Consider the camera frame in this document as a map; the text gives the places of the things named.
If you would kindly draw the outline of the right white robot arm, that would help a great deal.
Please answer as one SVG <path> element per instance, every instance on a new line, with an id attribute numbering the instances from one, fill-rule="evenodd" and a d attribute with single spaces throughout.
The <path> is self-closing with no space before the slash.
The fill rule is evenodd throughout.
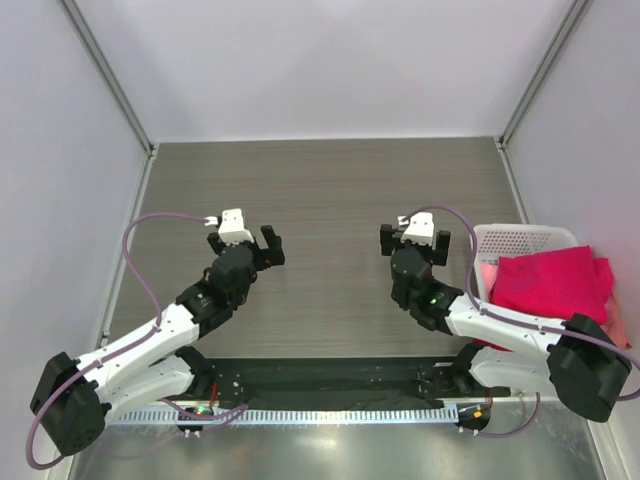
<path id="1" fill-rule="evenodd" d="M 445 264 L 449 240 L 431 221 L 380 228 L 396 304 L 429 331 L 475 341 L 457 357 L 453 388 L 467 396 L 483 387 L 551 393 L 585 419 L 608 421 L 625 398 L 632 369 L 626 352 L 586 315 L 562 320 L 519 313 L 440 282 L 432 268 Z"/>

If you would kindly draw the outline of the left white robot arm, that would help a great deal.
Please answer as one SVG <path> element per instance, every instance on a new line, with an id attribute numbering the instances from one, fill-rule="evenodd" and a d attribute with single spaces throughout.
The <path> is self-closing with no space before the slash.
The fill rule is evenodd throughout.
<path id="1" fill-rule="evenodd" d="M 230 320 L 246 303 L 259 272 L 285 262 L 282 239 L 261 226 L 259 247 L 239 215 L 226 226 L 221 217 L 207 237 L 216 254 L 202 277 L 155 317 L 120 339 L 77 358 L 60 352 L 45 364 L 30 402 L 34 422 L 27 460 L 38 469 L 32 442 L 42 428 L 62 457 L 88 448 L 119 416 L 149 402 L 176 395 L 205 397 L 214 371 L 193 343 Z"/>

